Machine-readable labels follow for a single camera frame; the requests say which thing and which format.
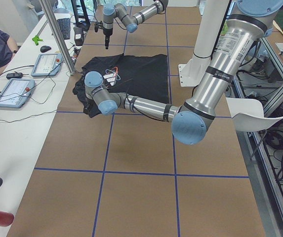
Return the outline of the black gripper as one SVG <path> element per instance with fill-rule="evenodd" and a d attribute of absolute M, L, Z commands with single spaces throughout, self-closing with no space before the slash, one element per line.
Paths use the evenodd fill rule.
<path fill-rule="evenodd" d="M 107 28 L 103 28 L 103 34 L 105 35 L 112 35 L 113 34 L 113 28 L 107 29 Z M 109 42 L 110 42 L 110 37 L 109 36 L 105 36 L 105 48 L 109 49 Z"/>

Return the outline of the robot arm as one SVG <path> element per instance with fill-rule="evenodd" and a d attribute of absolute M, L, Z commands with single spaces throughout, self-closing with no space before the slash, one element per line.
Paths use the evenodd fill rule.
<path fill-rule="evenodd" d="M 129 95 L 110 93 L 96 71 L 84 77 L 85 95 L 103 115 L 118 108 L 139 112 L 171 123 L 173 136 L 181 143 L 200 142 L 215 119 L 215 108 L 242 65 L 251 46 L 267 37 L 282 0 L 208 0 L 199 28 L 193 57 L 180 65 L 179 74 L 195 87 L 193 96 L 180 107 Z"/>
<path fill-rule="evenodd" d="M 115 5 L 111 3 L 105 4 L 103 6 L 102 21 L 103 34 L 105 36 L 105 48 L 109 48 L 110 36 L 113 34 L 113 23 L 116 18 L 122 22 L 129 33 L 133 33 L 137 30 L 138 25 L 144 23 L 147 19 L 163 13 L 166 10 L 167 5 L 167 0 L 154 0 L 150 6 L 134 15 L 129 15 L 126 7 L 121 3 Z"/>

